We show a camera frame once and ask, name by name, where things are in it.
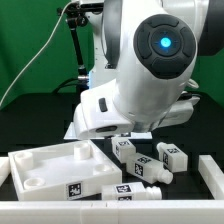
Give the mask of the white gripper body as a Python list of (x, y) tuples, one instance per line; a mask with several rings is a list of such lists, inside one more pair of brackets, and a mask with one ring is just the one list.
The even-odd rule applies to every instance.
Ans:
[(96, 87), (82, 92), (73, 121), (79, 140), (131, 132), (134, 127), (115, 108), (111, 87)]

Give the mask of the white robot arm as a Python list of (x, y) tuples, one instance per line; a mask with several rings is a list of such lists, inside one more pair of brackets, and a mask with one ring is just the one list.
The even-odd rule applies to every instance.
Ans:
[(145, 133), (190, 119), (196, 58), (224, 48), (224, 0), (80, 0), (98, 60), (74, 113), (79, 139)]

